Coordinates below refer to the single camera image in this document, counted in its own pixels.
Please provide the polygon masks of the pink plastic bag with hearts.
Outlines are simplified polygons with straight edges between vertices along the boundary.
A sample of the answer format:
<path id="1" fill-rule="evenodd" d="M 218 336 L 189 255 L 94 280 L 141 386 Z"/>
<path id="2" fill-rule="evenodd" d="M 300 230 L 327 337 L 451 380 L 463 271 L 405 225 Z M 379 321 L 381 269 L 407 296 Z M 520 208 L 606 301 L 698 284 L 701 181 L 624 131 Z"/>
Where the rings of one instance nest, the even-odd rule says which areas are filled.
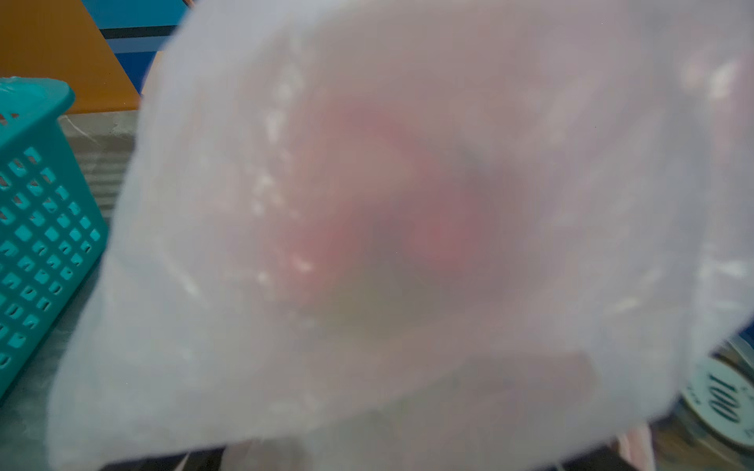
<path id="1" fill-rule="evenodd" d="M 49 396 L 56 470 L 527 470 L 753 311 L 749 1 L 200 1 Z"/>

